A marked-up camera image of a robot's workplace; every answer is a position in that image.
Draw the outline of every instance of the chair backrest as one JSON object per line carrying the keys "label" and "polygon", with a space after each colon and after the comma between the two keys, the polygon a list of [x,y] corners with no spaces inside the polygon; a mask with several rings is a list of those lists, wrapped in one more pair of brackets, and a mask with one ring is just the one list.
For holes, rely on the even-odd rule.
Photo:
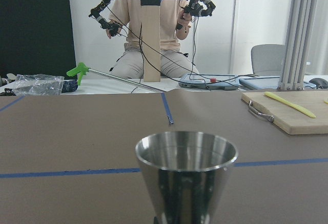
{"label": "chair backrest", "polygon": [[253,73],[260,76],[280,75],[285,45],[266,44],[251,49]]}

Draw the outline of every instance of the yellow utensil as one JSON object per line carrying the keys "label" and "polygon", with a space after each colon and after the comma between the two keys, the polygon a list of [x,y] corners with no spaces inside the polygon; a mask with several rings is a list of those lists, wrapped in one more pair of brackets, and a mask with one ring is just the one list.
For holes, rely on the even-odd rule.
{"label": "yellow utensil", "polygon": [[316,118],[315,114],[313,114],[310,110],[302,107],[301,105],[297,105],[297,104],[294,104],[292,102],[289,102],[286,99],[283,99],[282,97],[279,97],[278,95],[276,95],[272,92],[264,92],[264,94],[265,94],[265,96],[273,98],[274,100],[277,100],[279,102],[282,102],[283,104],[288,105],[288,106],[302,112],[303,114],[305,114],[305,115],[307,115],[311,118]]}

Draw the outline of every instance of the plastic bag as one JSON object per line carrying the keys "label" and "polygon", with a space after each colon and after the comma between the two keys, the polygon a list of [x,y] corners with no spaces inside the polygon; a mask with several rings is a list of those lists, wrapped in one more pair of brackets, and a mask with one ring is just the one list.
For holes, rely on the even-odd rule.
{"label": "plastic bag", "polygon": [[14,83],[13,92],[22,95],[60,95],[64,83],[63,76],[46,74],[20,75]]}

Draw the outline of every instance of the beige shirt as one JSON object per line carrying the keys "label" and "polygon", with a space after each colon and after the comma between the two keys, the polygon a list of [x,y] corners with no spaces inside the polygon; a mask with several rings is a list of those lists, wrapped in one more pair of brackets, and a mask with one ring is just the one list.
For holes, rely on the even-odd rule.
{"label": "beige shirt", "polygon": [[[162,0],[160,4],[160,48],[162,50],[179,50],[180,43],[175,35],[178,14],[187,5],[186,0]],[[129,32],[126,49],[139,48],[139,35],[141,26],[140,0],[115,0],[109,19],[127,25]]]}

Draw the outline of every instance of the person's leg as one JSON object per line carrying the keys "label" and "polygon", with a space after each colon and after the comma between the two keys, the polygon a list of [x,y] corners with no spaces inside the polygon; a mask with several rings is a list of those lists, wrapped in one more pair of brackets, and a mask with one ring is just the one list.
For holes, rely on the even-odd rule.
{"label": "person's leg", "polygon": [[197,68],[181,52],[164,50],[160,64],[161,72],[171,78],[180,78],[184,74],[199,73]]}
{"label": "person's leg", "polygon": [[125,51],[110,74],[124,79],[140,79],[144,74],[141,53],[135,49]]}

